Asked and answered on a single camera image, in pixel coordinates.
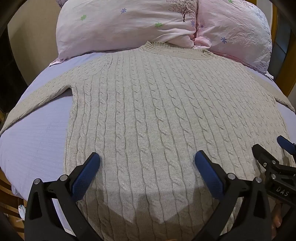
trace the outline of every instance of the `human hand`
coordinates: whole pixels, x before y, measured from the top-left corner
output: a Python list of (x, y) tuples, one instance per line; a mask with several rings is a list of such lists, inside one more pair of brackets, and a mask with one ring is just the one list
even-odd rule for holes
[(279, 200), (276, 200), (276, 205), (271, 212), (271, 218), (272, 218), (271, 238), (272, 239), (276, 236), (276, 228), (279, 228), (283, 221), (281, 216), (281, 207), (282, 207), (282, 203)]

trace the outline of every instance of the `pink pillowcase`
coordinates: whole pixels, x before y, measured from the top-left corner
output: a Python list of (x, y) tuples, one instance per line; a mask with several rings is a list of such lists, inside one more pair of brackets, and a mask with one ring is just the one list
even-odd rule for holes
[(197, 2), (191, 0), (70, 0), (57, 22), (60, 63), (90, 52), (138, 48), (147, 41), (205, 48), (195, 38)]
[(245, 0), (199, 0), (197, 36), (212, 52), (266, 73), (271, 33), (264, 13)]

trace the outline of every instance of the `blue gripper pad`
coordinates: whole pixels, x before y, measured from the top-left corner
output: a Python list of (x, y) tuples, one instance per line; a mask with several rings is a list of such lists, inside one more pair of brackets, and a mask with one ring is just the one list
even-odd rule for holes
[(72, 184), (71, 197), (74, 202), (81, 200), (100, 167), (100, 156), (93, 152), (85, 161), (83, 169)]
[(288, 141), (283, 136), (278, 136), (276, 139), (281, 148), (285, 149), (290, 155), (296, 154), (296, 148), (293, 143)]
[(200, 172), (203, 180), (207, 184), (207, 187), (211, 192), (213, 198), (222, 200), (224, 197), (223, 183), (209, 163), (210, 160), (207, 159), (208, 157), (206, 156), (206, 154), (204, 154), (203, 151), (198, 151), (195, 154), (195, 165)]

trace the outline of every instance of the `ribbed neckline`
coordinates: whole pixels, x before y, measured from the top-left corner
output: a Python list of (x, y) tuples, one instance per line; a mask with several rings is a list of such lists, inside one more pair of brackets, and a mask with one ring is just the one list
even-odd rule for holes
[(171, 45), (163, 42), (149, 42), (147, 41), (145, 45), (141, 46), (144, 51), (169, 55), (180, 58), (188, 58), (188, 59), (210, 59), (214, 56), (213, 53), (206, 49), (197, 50), (197, 49), (189, 49), (182, 48), (176, 45)]

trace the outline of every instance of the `cable knit pattern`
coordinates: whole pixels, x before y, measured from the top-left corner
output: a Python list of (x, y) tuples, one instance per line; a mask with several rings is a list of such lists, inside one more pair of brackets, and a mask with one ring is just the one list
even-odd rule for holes
[(288, 138), (275, 101), (281, 95), (273, 97), (240, 63), (207, 50), (147, 42), (106, 54), (28, 96), (2, 132), (67, 88), (73, 106), (65, 173), (91, 152), (100, 155), (78, 206), (105, 240), (191, 240), (217, 206), (194, 165), (198, 150), (248, 180), (261, 172), (256, 143), (294, 165), (276, 142), (278, 135)]

